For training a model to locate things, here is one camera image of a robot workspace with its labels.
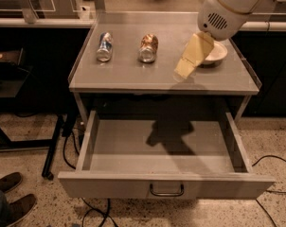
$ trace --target speckled floor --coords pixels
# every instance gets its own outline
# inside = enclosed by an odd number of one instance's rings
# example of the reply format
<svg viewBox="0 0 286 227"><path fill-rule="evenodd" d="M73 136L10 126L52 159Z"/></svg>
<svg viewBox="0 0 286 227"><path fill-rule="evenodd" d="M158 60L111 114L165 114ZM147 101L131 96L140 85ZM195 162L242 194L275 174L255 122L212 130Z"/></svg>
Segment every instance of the speckled floor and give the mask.
<svg viewBox="0 0 286 227"><path fill-rule="evenodd" d="M108 10L197 10L202 0L106 0ZM11 139L49 138L56 116L37 114L20 118L13 114L0 114L0 127ZM286 159L286 118L242 118L238 124L243 144L252 163L263 155L274 154ZM33 211L17 227L71 227L81 225L89 210L81 199L72 199L64 192L57 178L62 170L72 170L63 160L64 138L60 137L51 171L53 181L41 176L46 149L0 152L0 177L20 171L23 182L7 194L15 201L25 194L34 193L38 199ZM77 155L72 139L68 140L66 155L75 164ZM286 164L279 159L264 159L254 167L258 174L269 174L277 179L271 189L286 191ZM278 227L286 227L286 195L264 193L259 202L270 213ZM105 211L107 200L87 200ZM213 227L213 226L274 226L256 201L156 201L111 200L110 216L118 226L161 227ZM102 216L90 212L84 226L99 226ZM109 219L104 226L114 226Z"/></svg>

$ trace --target soda can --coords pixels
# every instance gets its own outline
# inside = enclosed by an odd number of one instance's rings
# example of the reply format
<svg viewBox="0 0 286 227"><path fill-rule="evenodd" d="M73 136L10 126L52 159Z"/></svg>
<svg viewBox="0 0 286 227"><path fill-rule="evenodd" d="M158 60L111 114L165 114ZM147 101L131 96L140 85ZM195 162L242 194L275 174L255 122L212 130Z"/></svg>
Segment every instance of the soda can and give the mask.
<svg viewBox="0 0 286 227"><path fill-rule="evenodd" d="M143 62L154 62L158 44L158 38L155 35L145 35L141 41L138 59Z"/></svg>
<svg viewBox="0 0 286 227"><path fill-rule="evenodd" d="M106 62L112 58L113 36L109 32L102 33L99 37L97 59Z"/></svg>

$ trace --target brown shoe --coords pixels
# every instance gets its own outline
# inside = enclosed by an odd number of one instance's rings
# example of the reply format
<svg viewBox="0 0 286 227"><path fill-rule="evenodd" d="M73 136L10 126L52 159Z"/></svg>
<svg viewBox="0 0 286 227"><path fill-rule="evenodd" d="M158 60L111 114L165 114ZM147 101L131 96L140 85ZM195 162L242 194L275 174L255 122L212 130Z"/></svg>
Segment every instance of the brown shoe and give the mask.
<svg viewBox="0 0 286 227"><path fill-rule="evenodd" d="M21 221L33 209L37 199L33 194L28 194L20 200L9 204L10 218L8 220L8 227Z"/></svg>
<svg viewBox="0 0 286 227"><path fill-rule="evenodd" d="M22 175L19 172L13 172L0 179L0 190L4 193L9 192L22 181Z"/></svg>

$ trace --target drawer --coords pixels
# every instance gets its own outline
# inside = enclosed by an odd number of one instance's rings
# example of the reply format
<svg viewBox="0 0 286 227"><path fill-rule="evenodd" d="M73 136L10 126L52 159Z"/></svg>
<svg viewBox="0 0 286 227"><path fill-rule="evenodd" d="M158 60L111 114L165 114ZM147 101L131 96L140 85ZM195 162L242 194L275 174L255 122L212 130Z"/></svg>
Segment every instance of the drawer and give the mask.
<svg viewBox="0 0 286 227"><path fill-rule="evenodd" d="M59 173L70 197L255 199L275 182L253 172L221 97L106 105L90 113L76 170Z"/></svg>

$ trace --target black metal stand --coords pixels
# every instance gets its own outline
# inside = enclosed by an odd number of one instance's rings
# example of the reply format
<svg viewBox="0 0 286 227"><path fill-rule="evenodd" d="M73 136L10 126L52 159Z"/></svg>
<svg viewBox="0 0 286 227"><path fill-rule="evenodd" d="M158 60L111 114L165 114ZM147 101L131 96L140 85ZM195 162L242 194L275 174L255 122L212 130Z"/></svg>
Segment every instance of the black metal stand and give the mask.
<svg viewBox="0 0 286 227"><path fill-rule="evenodd" d="M60 128L63 125L63 117L58 116L55 130L51 139L43 140L26 140L26 141L11 141L8 136L0 128L0 151L14 151L24 149L41 149L48 148L48 153L45 159L45 166L42 172L44 178L53 179L53 174L50 172L51 163L54 153L56 151L58 137L60 135Z"/></svg>

